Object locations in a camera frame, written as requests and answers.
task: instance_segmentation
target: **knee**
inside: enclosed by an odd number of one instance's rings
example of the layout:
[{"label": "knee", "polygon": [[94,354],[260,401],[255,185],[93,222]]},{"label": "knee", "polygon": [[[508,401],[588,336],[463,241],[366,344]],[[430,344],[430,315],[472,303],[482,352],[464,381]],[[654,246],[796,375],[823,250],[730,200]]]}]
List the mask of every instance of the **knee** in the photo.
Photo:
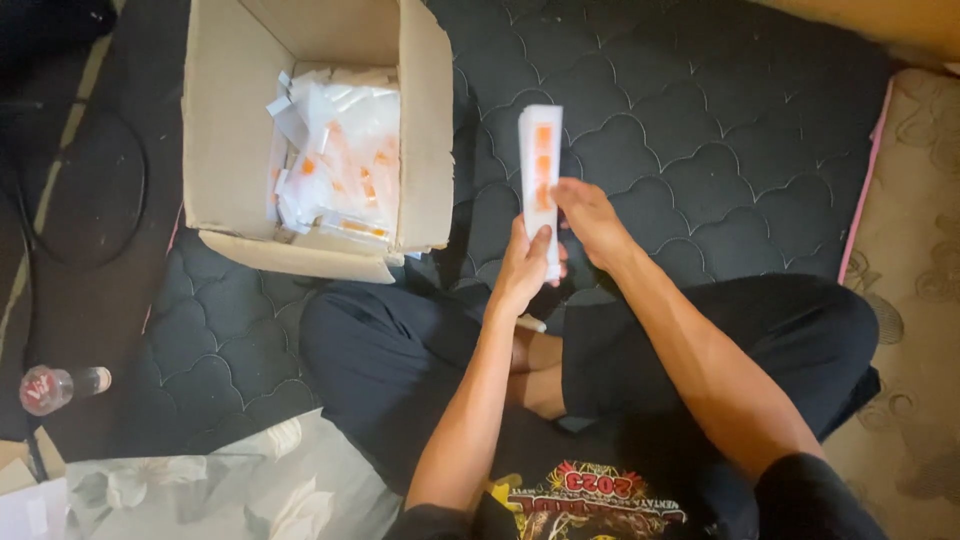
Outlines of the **knee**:
[{"label": "knee", "polygon": [[870,304],[860,295],[839,284],[829,293],[824,323],[839,358],[862,373],[874,358],[879,341],[879,324]]}]

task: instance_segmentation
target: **cardboard box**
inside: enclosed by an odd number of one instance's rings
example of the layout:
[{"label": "cardboard box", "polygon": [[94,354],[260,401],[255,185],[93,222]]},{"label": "cardboard box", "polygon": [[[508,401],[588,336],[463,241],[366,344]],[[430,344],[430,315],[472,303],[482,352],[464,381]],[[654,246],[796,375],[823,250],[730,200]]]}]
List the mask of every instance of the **cardboard box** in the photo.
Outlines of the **cardboard box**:
[{"label": "cardboard box", "polygon": [[[268,193],[277,76],[318,65],[396,67],[400,206],[396,241],[276,241]],[[443,247],[453,207],[450,43],[420,0],[194,0],[183,92],[183,201],[207,246],[262,270],[392,282],[388,263]]]},{"label": "cardboard box", "polygon": [[4,540],[60,540],[66,527],[66,466],[43,428],[35,432],[50,478],[34,479],[25,442],[0,441],[0,524]]}]

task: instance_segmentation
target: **black pants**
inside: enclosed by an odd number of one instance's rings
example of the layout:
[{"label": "black pants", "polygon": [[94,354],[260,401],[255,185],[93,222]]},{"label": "black pants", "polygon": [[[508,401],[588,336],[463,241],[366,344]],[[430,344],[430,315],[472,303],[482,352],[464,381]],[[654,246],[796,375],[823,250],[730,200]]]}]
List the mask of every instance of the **black pants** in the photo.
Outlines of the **black pants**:
[{"label": "black pants", "polygon": [[[473,353],[487,299],[478,288],[462,298],[422,298],[384,285],[336,282],[303,313],[300,354],[316,379],[324,416],[399,494],[406,493]],[[786,392],[821,440],[878,391],[870,368],[876,318],[840,285],[768,275],[691,287],[684,294]],[[629,432],[644,433],[642,440],[657,441],[656,453],[639,452],[636,459],[679,458],[679,465],[665,469],[668,476],[684,475],[707,490],[737,481],[686,411],[625,303],[567,309],[563,392],[568,414],[617,419],[621,432],[627,425]],[[496,461],[529,454],[537,429],[555,430],[519,407],[505,411],[504,430],[517,419],[524,427],[501,432]],[[540,427],[531,430],[532,423]],[[602,424],[563,441],[590,442]],[[630,437],[617,440],[635,444]],[[639,439],[636,446],[643,446]],[[743,489],[749,493],[749,486]],[[742,501],[729,490],[715,491],[715,511],[739,512]]]}]

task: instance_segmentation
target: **forearm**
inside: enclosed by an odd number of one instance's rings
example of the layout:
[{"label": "forearm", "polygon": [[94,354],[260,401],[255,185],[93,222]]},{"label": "forearm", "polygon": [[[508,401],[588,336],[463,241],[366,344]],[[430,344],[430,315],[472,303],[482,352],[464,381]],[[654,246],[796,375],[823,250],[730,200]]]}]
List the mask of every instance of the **forearm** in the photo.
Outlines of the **forearm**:
[{"label": "forearm", "polygon": [[490,474],[500,432],[516,318],[488,308],[473,358],[427,442],[406,507],[470,510]]},{"label": "forearm", "polygon": [[697,424],[750,479],[784,455],[823,455],[780,387],[639,247],[611,274]]}]

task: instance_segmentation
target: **box flap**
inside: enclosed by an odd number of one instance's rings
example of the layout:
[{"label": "box flap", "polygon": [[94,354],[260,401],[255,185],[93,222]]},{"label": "box flap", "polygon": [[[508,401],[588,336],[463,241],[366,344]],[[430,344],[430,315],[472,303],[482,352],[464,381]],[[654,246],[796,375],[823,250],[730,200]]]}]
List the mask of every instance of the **box flap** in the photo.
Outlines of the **box flap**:
[{"label": "box flap", "polygon": [[243,0],[301,61],[396,65],[396,0]]},{"label": "box flap", "polygon": [[401,251],[443,246],[453,212],[453,58],[420,0],[400,0]]},{"label": "box flap", "polygon": [[319,251],[210,231],[200,231],[200,239],[224,257],[260,270],[334,280],[394,282],[383,257]]},{"label": "box flap", "polygon": [[270,238],[264,211],[276,76],[294,57],[236,0],[194,0],[183,76],[187,226]]}]

